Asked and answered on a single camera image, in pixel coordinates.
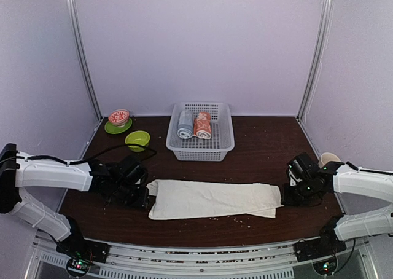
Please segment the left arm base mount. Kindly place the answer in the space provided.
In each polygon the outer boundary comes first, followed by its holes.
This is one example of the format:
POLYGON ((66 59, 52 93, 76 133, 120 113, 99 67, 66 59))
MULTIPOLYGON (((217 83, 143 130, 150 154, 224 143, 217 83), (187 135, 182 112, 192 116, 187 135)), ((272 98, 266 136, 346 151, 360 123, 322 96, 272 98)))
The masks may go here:
POLYGON ((56 251, 69 257, 65 268, 71 278, 80 278, 90 271, 95 262, 106 262, 110 246, 85 239, 77 222, 71 217, 67 217, 67 220, 71 234, 63 241, 54 240, 56 251))

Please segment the cream white towel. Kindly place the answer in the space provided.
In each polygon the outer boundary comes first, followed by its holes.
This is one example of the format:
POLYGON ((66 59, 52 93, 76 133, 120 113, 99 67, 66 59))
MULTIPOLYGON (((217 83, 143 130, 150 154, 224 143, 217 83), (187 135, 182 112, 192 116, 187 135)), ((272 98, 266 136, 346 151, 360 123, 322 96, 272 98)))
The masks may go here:
POLYGON ((282 207, 278 186, 228 184, 156 179, 147 185, 155 197, 149 218, 153 220, 216 218, 249 214, 275 218, 282 207))

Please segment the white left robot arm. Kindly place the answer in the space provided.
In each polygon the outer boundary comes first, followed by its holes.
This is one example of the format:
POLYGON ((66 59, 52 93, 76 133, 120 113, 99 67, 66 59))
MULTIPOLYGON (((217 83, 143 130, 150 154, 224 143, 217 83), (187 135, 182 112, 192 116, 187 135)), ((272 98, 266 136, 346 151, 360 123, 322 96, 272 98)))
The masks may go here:
POLYGON ((1 151, 1 213, 26 221, 49 234, 57 244, 82 257, 88 252, 77 222, 38 201, 27 187, 52 187, 98 193, 131 208, 146 208, 148 172, 133 155, 120 162, 103 163, 99 155, 85 160, 62 160, 29 155, 6 144, 1 151))

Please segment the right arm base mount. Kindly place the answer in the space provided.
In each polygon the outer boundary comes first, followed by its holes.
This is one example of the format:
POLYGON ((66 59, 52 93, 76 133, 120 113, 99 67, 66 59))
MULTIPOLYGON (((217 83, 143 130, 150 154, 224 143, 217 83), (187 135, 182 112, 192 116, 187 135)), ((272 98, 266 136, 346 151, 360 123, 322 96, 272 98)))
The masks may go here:
POLYGON ((311 240, 301 239, 294 244, 298 262, 313 261, 314 271, 322 276, 333 275, 338 270, 337 254, 347 249, 340 241, 335 228, 342 216, 334 216, 319 231, 319 237, 311 240))

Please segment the white perforated plastic basket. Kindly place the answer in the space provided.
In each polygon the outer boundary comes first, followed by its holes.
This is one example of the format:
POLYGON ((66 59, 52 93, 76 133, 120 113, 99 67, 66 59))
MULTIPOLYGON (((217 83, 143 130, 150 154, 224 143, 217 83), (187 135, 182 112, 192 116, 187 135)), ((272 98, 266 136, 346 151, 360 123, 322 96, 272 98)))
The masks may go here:
POLYGON ((220 162, 235 147, 232 117, 226 103, 176 103, 169 122, 166 147, 180 161, 220 162), (182 139, 177 135, 180 114, 189 110, 194 116, 206 111, 211 115, 212 137, 182 139))

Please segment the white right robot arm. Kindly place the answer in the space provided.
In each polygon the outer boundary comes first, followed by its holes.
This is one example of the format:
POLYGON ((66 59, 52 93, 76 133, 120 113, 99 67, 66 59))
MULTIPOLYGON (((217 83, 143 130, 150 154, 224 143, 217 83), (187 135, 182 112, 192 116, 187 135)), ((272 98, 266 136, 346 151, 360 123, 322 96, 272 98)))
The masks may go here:
POLYGON ((389 205, 378 210, 331 218, 315 241, 315 250, 328 255, 343 242, 353 238, 392 235, 392 172, 368 170, 351 162, 329 161, 324 166, 305 152, 287 163, 289 182, 284 185, 282 204, 311 207, 327 193, 355 194, 376 198, 389 205))

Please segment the orange bunny pattern towel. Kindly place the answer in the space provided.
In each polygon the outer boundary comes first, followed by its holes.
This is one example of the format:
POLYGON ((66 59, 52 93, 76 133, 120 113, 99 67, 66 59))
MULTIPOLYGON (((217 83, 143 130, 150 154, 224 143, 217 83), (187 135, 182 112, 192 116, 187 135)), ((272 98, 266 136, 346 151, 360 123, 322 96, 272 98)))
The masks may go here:
POLYGON ((193 135, 199 139, 210 140, 212 137, 211 115, 206 111, 198 113, 194 120, 193 135))

